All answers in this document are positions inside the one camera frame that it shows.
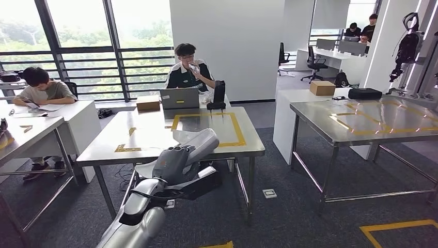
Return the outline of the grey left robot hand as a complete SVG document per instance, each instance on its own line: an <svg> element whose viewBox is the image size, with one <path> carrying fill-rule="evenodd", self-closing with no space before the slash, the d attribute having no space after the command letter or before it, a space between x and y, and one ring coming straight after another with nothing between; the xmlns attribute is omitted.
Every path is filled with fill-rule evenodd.
<svg viewBox="0 0 438 248"><path fill-rule="evenodd" d="M152 170L152 177L177 185L193 180L198 171L198 162L189 162L194 146L169 147L161 152Z"/></svg>

